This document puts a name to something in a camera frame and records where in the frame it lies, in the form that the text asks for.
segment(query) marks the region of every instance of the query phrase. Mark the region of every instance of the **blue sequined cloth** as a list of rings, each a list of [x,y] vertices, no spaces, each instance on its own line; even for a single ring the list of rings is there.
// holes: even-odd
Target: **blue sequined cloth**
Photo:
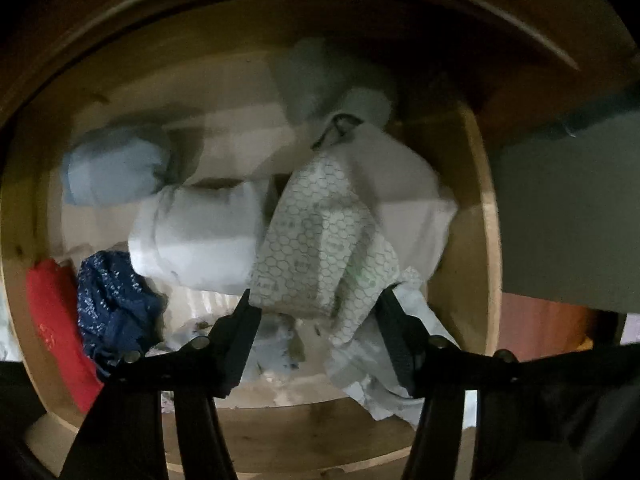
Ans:
[[[156,320],[162,301],[133,271],[129,253],[99,251],[78,275],[78,326],[84,353],[108,377],[123,354],[144,355],[159,342]]]

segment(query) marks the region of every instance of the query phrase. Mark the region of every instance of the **gray patterned cloth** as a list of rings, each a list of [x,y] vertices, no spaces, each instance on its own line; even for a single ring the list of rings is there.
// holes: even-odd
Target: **gray patterned cloth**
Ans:
[[[329,341],[347,343],[380,292],[396,282],[421,281],[400,269],[367,207],[340,164],[327,153],[287,184],[258,252],[252,305],[294,317],[331,320]]]

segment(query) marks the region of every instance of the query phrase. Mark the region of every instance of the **red garment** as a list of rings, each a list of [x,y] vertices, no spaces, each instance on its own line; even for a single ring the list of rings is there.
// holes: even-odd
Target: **red garment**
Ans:
[[[102,389],[95,365],[82,352],[78,332],[78,289],[70,267],[44,260],[27,272],[27,299],[31,319],[58,368],[76,406],[89,411]]]

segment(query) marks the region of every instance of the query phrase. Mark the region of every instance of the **wooden floor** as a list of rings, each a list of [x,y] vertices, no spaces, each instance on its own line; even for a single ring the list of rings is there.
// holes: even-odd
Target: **wooden floor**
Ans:
[[[498,346],[520,361],[571,352],[584,342],[594,316],[583,306],[503,293]]]

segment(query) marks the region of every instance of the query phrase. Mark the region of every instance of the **honeycomb patterned fabric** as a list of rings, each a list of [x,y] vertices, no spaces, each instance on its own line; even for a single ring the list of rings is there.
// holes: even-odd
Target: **honeycomb patterned fabric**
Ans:
[[[411,267],[400,269],[336,158],[319,153],[284,189],[258,251],[249,301],[267,312],[330,319],[329,341],[340,346],[384,288],[421,281]]]

